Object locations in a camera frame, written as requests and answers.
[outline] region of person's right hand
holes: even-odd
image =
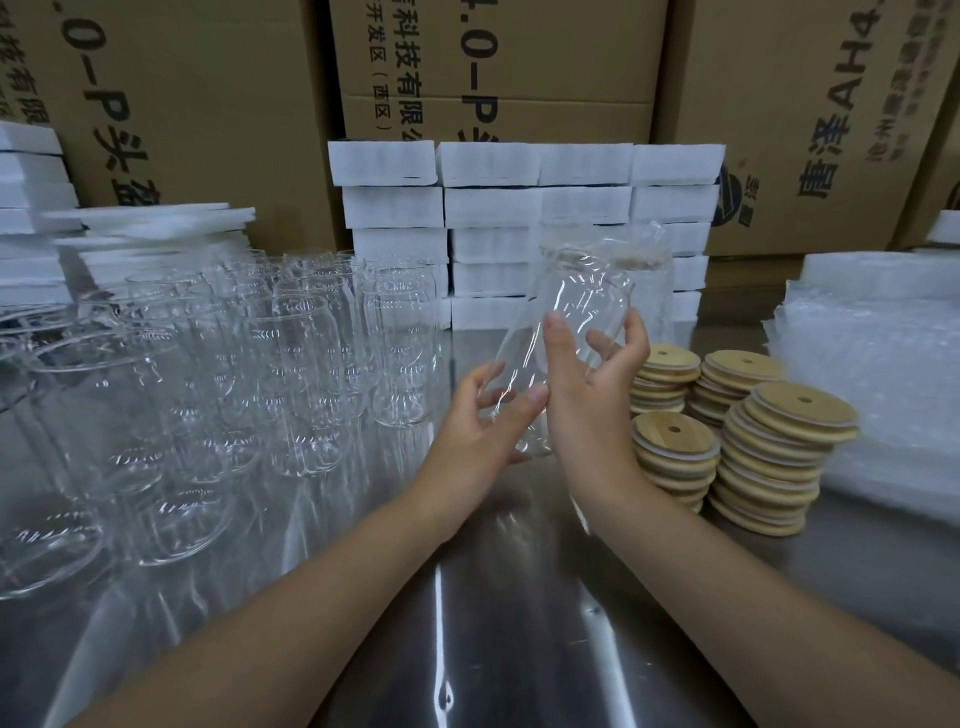
[[[627,313],[624,328],[624,347],[599,331],[588,332],[587,342],[604,361],[585,376],[564,318],[551,312],[543,321],[550,389],[547,424],[552,448],[571,485],[589,480],[598,468],[636,466],[629,427],[630,387],[650,355],[650,342],[635,309]]]

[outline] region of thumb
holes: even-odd
[[[550,391],[545,384],[534,384],[510,402],[484,433],[490,446],[504,455],[509,454],[527,427],[543,411],[549,398]]]
[[[584,379],[584,366],[577,358],[573,332],[556,311],[543,319],[543,344],[546,347],[547,383],[554,389],[567,388]]]

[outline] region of stack of bubble wrap bags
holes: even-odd
[[[859,412],[823,486],[960,524],[960,255],[808,255],[765,328],[791,380]]]

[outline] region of person's left hand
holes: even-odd
[[[501,470],[530,459],[516,450],[516,442],[546,406],[547,388],[534,385],[491,421],[482,417],[480,410],[493,406],[504,392],[484,389],[502,369],[502,363],[488,362],[460,381],[440,432],[408,491],[440,507],[446,538],[480,505]]]

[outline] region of stack of wooden lids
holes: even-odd
[[[637,415],[632,430],[636,461],[650,481],[700,513],[720,459],[716,436],[691,417],[662,410]]]
[[[856,434],[856,410],[833,395],[786,381],[759,384],[727,412],[710,504],[755,533],[800,533],[824,462]]]
[[[654,344],[634,377],[630,411],[683,412],[687,385],[700,376],[700,357],[676,344]]]
[[[690,386],[687,414],[718,431],[733,404],[758,384],[783,379],[783,363],[760,353],[724,349],[707,354],[701,376]]]

